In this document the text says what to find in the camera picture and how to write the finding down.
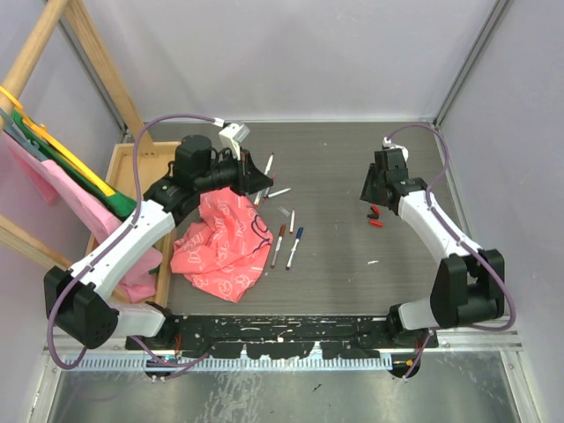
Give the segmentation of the white pen brown cap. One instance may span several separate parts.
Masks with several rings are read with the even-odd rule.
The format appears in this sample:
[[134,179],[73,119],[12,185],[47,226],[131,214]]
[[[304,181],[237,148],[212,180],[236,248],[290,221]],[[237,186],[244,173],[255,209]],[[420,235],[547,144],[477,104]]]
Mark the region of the white pen brown cap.
[[271,269],[274,269],[275,266],[276,266],[276,262],[277,262],[277,259],[278,259],[278,253],[281,249],[281,244],[282,244],[282,241],[284,239],[285,232],[286,232],[286,225],[281,225],[279,232],[278,232],[278,238],[277,238],[277,241],[276,241],[276,244],[275,244],[275,247],[274,247],[272,259],[271,259]]

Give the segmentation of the short white pen red tip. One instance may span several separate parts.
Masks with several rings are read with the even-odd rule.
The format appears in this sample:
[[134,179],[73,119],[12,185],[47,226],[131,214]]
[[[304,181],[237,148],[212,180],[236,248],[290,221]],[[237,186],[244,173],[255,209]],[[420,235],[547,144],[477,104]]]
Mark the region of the short white pen red tip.
[[273,160],[274,160],[274,152],[271,153],[271,155],[268,158],[268,161],[267,161],[265,169],[264,169],[264,174],[268,175],[270,173]]

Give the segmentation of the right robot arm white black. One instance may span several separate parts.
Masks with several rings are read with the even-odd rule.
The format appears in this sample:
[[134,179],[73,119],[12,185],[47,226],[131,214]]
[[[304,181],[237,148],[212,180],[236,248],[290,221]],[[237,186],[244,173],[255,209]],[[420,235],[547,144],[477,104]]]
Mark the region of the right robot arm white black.
[[505,313],[505,263],[496,249],[466,238],[427,191],[408,175],[402,147],[375,152],[360,199],[386,207],[413,229],[437,263],[431,293],[397,304],[387,315],[388,340],[408,346],[422,329],[450,329],[500,318]]

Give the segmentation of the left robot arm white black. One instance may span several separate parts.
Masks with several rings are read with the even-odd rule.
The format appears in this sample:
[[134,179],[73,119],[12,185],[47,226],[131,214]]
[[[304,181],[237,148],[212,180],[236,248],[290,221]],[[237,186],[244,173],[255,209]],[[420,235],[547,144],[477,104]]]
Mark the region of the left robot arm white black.
[[92,253],[67,271],[55,266],[44,277],[48,327],[58,327],[87,349],[112,337],[145,337],[157,349],[176,339],[175,316],[154,303],[112,305],[122,277],[165,234],[182,223],[207,192],[230,189],[242,197],[272,185],[237,142],[216,151],[205,136],[186,136],[167,173],[144,193],[131,215]]

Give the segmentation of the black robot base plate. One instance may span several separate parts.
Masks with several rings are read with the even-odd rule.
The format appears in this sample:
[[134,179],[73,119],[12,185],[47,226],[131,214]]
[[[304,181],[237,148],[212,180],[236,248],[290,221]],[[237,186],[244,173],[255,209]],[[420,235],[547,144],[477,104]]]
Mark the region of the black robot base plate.
[[396,332],[391,323],[367,315],[176,315],[153,338],[150,350],[173,350],[185,358],[205,353],[217,359],[304,359],[316,346],[322,358],[378,358],[384,349],[423,344],[426,330]]

